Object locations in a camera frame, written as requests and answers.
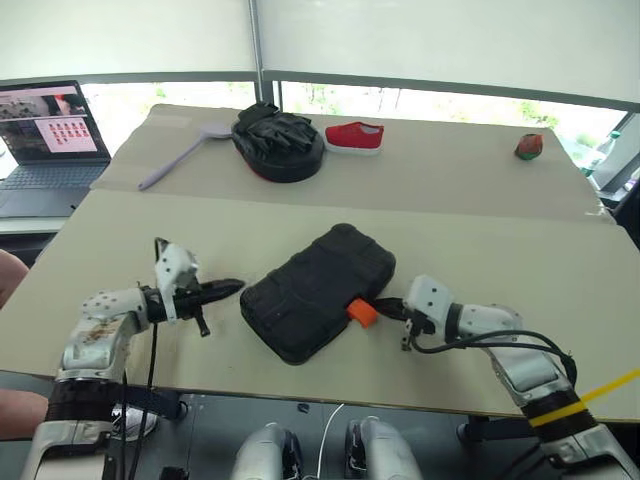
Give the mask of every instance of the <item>red shoe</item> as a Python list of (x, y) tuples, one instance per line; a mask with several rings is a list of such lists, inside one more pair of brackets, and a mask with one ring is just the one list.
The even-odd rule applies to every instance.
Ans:
[(354, 155), (375, 155), (380, 151), (384, 126), (362, 122), (327, 127), (324, 144), (327, 150)]

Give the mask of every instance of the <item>purple spoon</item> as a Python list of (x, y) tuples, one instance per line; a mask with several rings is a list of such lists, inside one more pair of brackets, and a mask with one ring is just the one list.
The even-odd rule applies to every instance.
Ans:
[(198, 146), (208, 138), (225, 139), (230, 137), (231, 137), (231, 129), (226, 125), (222, 125), (220, 123), (207, 123), (205, 125), (201, 125), (200, 136), (194, 142), (194, 144), (191, 145), (189, 148), (187, 148), (184, 152), (182, 152), (178, 156), (178, 158), (176, 158), (174, 161), (169, 162), (166, 165), (160, 167), (158, 170), (156, 170), (147, 178), (145, 178), (142, 182), (140, 182), (140, 184), (138, 185), (138, 190), (140, 191), (146, 190), (151, 185), (154, 185), (155, 183), (157, 183), (162, 177), (164, 177), (171, 170), (173, 170), (176, 165), (178, 165), (182, 160), (187, 158), (191, 152), (193, 152), (196, 148), (198, 148)]

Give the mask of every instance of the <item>yellow cable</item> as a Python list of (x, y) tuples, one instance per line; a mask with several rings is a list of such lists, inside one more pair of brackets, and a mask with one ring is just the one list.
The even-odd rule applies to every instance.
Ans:
[(640, 368), (631, 370), (626, 375), (623, 375), (620, 378), (616, 378), (613, 382), (603, 385), (602, 387), (598, 387), (594, 390), (591, 390), (589, 393), (582, 396), (582, 401), (590, 402), (594, 398), (605, 395), (637, 377), (640, 377)]
[(616, 388), (621, 387), (625, 383), (628, 383), (637, 377), (640, 377), (639, 368), (636, 368), (635, 370), (630, 371), (626, 375), (623, 375), (620, 378), (615, 379), (611, 383), (603, 385), (602, 387), (598, 387), (595, 390), (592, 390), (591, 392), (583, 395), (582, 400), (578, 402), (559, 408), (557, 410), (554, 410), (553, 412), (545, 413), (544, 415), (540, 415), (539, 417), (530, 419), (529, 424), (532, 427), (539, 427), (541, 425), (554, 422), (561, 418), (568, 417), (569, 415), (574, 415), (576, 413), (582, 412), (583, 410), (587, 409), (587, 406), (585, 405), (586, 402), (590, 402), (591, 400), (597, 397), (606, 395), (607, 393), (612, 392)]

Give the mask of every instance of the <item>white cable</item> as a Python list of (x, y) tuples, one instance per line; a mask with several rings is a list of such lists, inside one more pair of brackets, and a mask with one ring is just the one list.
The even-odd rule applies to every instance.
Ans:
[(324, 441), (327, 439), (327, 432), (329, 431), (329, 425), (331, 425), (331, 421), (333, 420), (333, 417), (336, 416), (336, 413), (338, 413), (340, 411), (340, 409), (344, 407), (344, 403), (341, 403), (338, 408), (336, 408), (333, 413), (331, 414), (331, 416), (329, 417), (329, 421), (327, 422), (327, 425), (324, 427), (324, 434), (322, 435), (322, 442), (320, 442), (320, 453), (318, 454), (318, 473), (316, 474), (316, 478), (320, 478), (320, 470), (322, 467), (322, 450), (324, 450)]

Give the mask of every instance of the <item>orange tag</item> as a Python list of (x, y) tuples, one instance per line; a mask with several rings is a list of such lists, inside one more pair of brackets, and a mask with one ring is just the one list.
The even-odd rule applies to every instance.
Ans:
[(364, 328), (368, 328), (376, 321), (378, 312), (361, 298), (356, 298), (347, 307), (347, 315), (352, 320), (358, 320)]

